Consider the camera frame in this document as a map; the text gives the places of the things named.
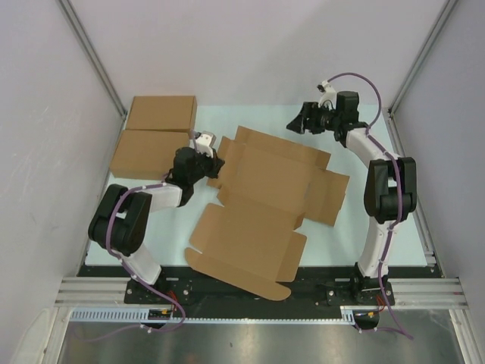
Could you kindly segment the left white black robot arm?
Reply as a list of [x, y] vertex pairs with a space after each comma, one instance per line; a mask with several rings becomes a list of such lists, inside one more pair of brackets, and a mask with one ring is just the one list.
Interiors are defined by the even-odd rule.
[[141, 294], [151, 303], [167, 295], [162, 267], [144, 245], [149, 215], [188, 203], [203, 178], [217, 179], [225, 161], [214, 149], [199, 152], [183, 147], [161, 182], [128, 188], [111, 184], [88, 227], [88, 237], [121, 262], [133, 280], [142, 282]]

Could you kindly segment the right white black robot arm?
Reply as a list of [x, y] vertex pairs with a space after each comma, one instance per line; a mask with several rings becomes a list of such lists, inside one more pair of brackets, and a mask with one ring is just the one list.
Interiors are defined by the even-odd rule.
[[318, 102], [304, 102], [286, 126], [298, 134], [333, 132], [334, 139], [357, 155], [368, 169], [364, 207], [369, 226], [365, 247], [349, 282], [327, 284], [327, 302], [387, 302], [393, 293], [387, 285], [391, 243], [399, 224], [417, 207], [416, 161], [389, 152], [371, 134], [370, 126], [359, 119], [357, 92], [338, 92], [335, 100], [331, 102], [322, 96]]

